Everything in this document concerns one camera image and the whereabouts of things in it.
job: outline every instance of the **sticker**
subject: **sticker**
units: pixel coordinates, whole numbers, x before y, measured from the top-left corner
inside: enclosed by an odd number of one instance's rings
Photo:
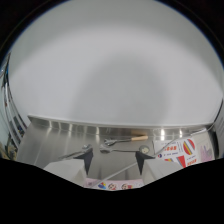
[[[117,186],[117,184],[115,184],[115,183],[110,183],[110,184],[108,184],[107,188],[108,188],[110,191],[116,191],[116,190],[118,190],[118,186]]]
[[[184,158],[184,156],[179,156],[179,157],[177,157],[177,161],[178,161],[178,163],[179,163],[183,168],[186,167],[186,163],[185,163],[185,158]]]
[[[100,183],[100,184],[98,185],[98,187],[99,187],[100,189],[103,189],[103,190],[106,190],[106,189],[107,189],[107,187],[106,187],[106,183],[105,183],[105,182]]]
[[[125,183],[121,185],[121,190],[128,190],[128,189],[132,189],[133,185],[129,184],[129,183]]]
[[[99,182],[96,179],[86,178],[84,187],[91,188],[95,183]],[[116,190],[126,190],[126,189],[134,189],[134,188],[141,188],[144,186],[142,179],[137,180],[105,180],[98,184],[97,186],[93,187],[93,189],[97,190],[109,190],[109,191],[116,191]]]

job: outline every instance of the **poster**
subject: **poster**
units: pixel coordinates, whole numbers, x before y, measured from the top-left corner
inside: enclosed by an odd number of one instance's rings
[[[171,140],[153,141],[155,153],[159,152]],[[156,159],[176,162],[183,168],[200,163],[198,151],[192,137],[172,142]]]
[[[90,188],[99,180],[87,178],[84,187]],[[92,189],[107,190],[107,191],[118,191],[118,190],[129,190],[135,188],[141,188],[144,186],[142,179],[137,180],[106,180],[99,183]]]
[[[193,139],[197,147],[200,162],[204,163],[215,159],[214,149],[207,132],[194,135]]]

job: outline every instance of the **railing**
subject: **railing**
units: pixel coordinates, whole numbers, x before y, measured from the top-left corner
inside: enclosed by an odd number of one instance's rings
[[[3,77],[2,81],[3,108],[10,135],[18,148],[23,138],[23,135],[26,132],[27,126],[18,113],[18,110],[15,106],[10,91],[9,79],[8,79],[9,60],[10,60],[10,53],[6,56],[5,61],[3,62],[0,75],[0,77]]]

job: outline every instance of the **white panel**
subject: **white panel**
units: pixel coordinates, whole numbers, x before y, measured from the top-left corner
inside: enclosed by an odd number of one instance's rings
[[[219,109],[222,65],[202,33],[161,3],[69,1],[18,38],[9,64],[27,115],[112,125],[197,125]]]

